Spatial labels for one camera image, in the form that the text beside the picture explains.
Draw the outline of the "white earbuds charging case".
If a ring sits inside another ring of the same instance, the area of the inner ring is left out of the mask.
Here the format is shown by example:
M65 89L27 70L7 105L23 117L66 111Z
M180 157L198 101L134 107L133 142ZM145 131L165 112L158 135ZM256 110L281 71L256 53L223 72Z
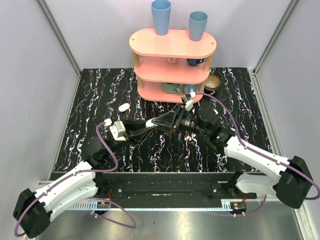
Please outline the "white earbuds charging case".
M153 128L157 127L158 125L152 122L153 119L149 119L145 122L145 127L148 128Z

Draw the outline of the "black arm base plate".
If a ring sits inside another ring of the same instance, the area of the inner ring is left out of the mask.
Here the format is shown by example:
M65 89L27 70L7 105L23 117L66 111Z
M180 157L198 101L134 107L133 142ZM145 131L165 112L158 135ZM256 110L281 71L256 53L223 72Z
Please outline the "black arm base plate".
M98 173L95 197L112 200L131 196L201 196L213 199L255 199L236 187L239 172L131 172Z

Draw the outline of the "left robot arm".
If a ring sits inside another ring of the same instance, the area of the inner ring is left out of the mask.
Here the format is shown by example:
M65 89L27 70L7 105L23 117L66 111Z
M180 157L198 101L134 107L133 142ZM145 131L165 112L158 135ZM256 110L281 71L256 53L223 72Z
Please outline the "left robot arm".
M35 191L27 188L19 194L13 211L17 221L14 235L30 239L39 236L56 217L82 200L97 200L103 210L115 205L103 177L119 167L115 149L126 143L142 143L156 127L151 120L138 123L107 119L98 124L96 135L87 142L83 161L48 185Z

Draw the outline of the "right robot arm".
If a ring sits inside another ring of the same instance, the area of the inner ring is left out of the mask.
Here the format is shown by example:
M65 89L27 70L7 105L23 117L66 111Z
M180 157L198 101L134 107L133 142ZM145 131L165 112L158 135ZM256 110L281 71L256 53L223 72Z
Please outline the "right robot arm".
M177 130L195 133L202 136L216 153L237 159L263 173L237 173L227 185L228 195L232 198L248 193L269 195L293 209L299 209L307 200L313 178L304 159L274 155L244 142L232 130L222 127L220 118L211 108L202 108L192 114L177 104L171 111L148 120L146 126L167 133Z

